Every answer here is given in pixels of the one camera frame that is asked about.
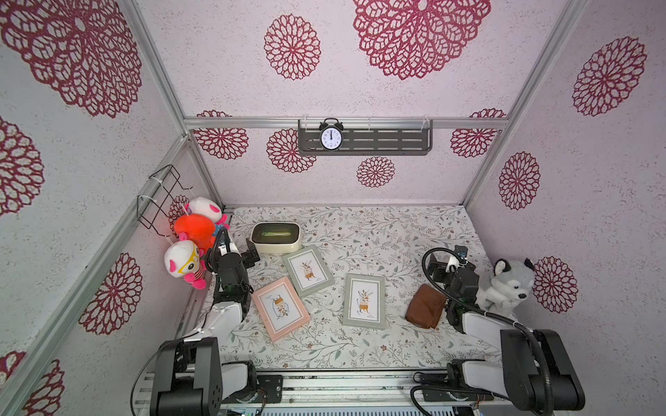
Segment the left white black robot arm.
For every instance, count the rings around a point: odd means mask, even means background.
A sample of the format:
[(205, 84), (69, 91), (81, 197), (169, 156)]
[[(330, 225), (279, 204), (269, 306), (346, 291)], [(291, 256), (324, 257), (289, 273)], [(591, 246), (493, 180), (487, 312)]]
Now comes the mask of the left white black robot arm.
[(247, 269), (258, 260), (255, 251), (238, 252), (227, 230), (218, 233), (205, 255), (206, 268), (215, 282), (213, 304), (197, 329), (165, 341), (155, 353), (151, 415), (216, 415), (225, 400), (257, 397), (254, 364), (223, 363), (220, 343), (248, 314), (253, 288)]

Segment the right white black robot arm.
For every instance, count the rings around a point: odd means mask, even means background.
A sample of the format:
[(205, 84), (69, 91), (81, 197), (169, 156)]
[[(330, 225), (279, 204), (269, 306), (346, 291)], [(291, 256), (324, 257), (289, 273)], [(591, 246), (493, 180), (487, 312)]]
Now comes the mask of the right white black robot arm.
[(530, 329), (513, 319), (513, 310), (528, 298), (536, 281), (536, 267), (528, 258), (501, 258), (492, 276), (482, 281), (468, 260), (464, 246), (437, 247), (424, 253), (421, 269), (427, 284), (409, 305), (407, 320), (432, 329), (442, 317), (459, 333), (487, 343), (499, 352), (499, 362), (454, 359), (444, 372), (413, 376), (409, 391), (417, 400), (440, 395), (450, 400), (507, 400), (520, 411), (552, 415), (580, 411), (586, 404), (584, 388), (560, 335), (550, 329)]

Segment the brown cloth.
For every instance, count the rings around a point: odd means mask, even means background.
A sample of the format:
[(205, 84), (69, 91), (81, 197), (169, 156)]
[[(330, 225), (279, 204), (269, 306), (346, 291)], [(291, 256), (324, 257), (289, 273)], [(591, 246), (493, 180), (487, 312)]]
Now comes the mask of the brown cloth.
[(444, 294), (423, 284), (411, 299), (405, 319), (422, 329), (436, 329), (446, 306), (447, 297)]

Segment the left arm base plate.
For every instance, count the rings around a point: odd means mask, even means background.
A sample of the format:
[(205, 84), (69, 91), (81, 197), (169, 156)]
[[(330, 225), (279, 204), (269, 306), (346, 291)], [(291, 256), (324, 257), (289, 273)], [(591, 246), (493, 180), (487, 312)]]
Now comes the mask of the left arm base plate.
[(226, 404), (279, 404), (284, 393), (284, 376), (281, 374), (260, 374), (254, 387), (237, 392), (225, 399)]

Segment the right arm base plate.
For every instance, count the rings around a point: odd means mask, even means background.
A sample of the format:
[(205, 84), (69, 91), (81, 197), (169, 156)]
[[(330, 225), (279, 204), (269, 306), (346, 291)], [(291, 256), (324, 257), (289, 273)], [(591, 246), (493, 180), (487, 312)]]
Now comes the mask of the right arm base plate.
[(456, 378), (450, 379), (446, 372), (415, 372), (412, 379), (415, 384), (410, 390), (412, 399), (416, 398), (417, 393), (421, 393), (426, 402), (494, 400), (490, 393), (471, 388)]

